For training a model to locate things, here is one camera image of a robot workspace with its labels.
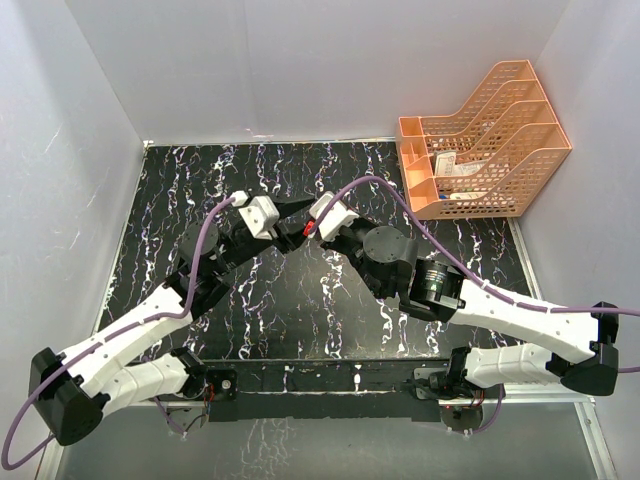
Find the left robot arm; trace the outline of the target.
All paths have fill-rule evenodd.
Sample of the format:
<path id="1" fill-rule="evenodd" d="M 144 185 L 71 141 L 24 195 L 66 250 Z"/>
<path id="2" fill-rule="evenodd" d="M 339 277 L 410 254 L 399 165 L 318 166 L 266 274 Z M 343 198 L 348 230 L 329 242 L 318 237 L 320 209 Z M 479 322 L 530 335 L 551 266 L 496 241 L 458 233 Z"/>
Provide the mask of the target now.
<path id="1" fill-rule="evenodd" d="M 274 247 L 286 254 L 305 240 L 301 224 L 284 219 L 308 208 L 311 196 L 278 199 L 237 191 L 231 207 L 240 216 L 229 231 L 210 218 L 190 224 L 178 249 L 175 270 L 118 320 L 90 338 L 56 353 L 34 355 L 29 394 L 34 407 L 62 446 L 94 431 L 108 415 L 158 395 L 200 396 L 206 369 L 179 347 L 156 361 L 135 359 L 169 334 L 209 312 L 229 291 L 231 273 Z"/>

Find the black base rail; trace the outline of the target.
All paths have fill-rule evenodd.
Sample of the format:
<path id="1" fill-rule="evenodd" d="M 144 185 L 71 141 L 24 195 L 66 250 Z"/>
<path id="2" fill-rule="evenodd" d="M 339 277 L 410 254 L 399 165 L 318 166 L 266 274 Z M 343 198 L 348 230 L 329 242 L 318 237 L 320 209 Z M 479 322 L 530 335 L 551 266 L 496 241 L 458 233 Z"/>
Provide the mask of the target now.
<path id="1" fill-rule="evenodd" d="M 440 420 L 438 402 L 416 393 L 414 373 L 443 360 L 319 359 L 208 361 L 210 422 L 258 419 Z"/>

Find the papers in organizer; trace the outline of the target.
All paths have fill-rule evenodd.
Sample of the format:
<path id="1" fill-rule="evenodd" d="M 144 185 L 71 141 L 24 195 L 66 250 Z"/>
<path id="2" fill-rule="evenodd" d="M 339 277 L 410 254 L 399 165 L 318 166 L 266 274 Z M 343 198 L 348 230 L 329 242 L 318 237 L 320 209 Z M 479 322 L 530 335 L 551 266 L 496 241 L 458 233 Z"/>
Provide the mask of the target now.
<path id="1" fill-rule="evenodd" d="M 455 151 L 437 152 L 434 156 L 434 175 L 436 177 L 469 176 L 477 173 L 486 163 L 486 160 L 458 163 Z"/>

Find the orange file organizer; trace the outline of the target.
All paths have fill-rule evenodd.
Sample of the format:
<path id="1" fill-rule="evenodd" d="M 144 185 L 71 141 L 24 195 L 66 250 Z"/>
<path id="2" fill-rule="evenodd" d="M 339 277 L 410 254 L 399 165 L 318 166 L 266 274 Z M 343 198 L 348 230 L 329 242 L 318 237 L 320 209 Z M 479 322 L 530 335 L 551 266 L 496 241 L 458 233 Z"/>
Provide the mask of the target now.
<path id="1" fill-rule="evenodd" d="M 406 201 L 421 220 L 519 217 L 572 145 L 528 60 L 496 63 L 449 115 L 404 116 L 396 149 Z M 434 175 L 437 152 L 486 160 L 469 176 Z"/>

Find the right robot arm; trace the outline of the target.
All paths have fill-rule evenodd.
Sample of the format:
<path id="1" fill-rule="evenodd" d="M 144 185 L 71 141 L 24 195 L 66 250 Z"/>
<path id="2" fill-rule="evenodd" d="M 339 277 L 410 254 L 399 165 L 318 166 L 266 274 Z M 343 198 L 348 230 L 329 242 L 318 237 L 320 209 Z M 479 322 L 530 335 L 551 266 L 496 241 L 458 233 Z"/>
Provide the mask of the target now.
<path id="1" fill-rule="evenodd" d="M 452 399 L 499 384 L 556 384 L 609 396 L 619 369 L 619 321 L 607 312 L 555 313 L 550 303 L 496 287 L 480 287 L 460 269 L 418 254 L 417 241 L 366 219 L 320 228 L 325 249 L 345 255 L 377 299 L 396 298 L 402 312 L 426 322 L 502 332 L 518 344 L 458 347 L 443 371 L 414 377 L 429 398 Z"/>

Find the red and metal key holder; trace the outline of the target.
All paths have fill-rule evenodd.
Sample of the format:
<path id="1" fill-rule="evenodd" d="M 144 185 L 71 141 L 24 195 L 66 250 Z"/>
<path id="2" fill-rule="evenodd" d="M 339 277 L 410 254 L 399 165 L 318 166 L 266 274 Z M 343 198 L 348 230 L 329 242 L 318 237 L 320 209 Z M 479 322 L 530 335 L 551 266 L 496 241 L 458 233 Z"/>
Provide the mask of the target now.
<path id="1" fill-rule="evenodd" d="M 313 229 L 313 227 L 314 227 L 314 222 L 313 222 L 313 221 L 309 221 L 309 222 L 305 225 L 305 227 L 304 227 L 303 235 L 304 235 L 305 237 L 309 236 L 309 235 L 310 235 L 311 230 Z"/>

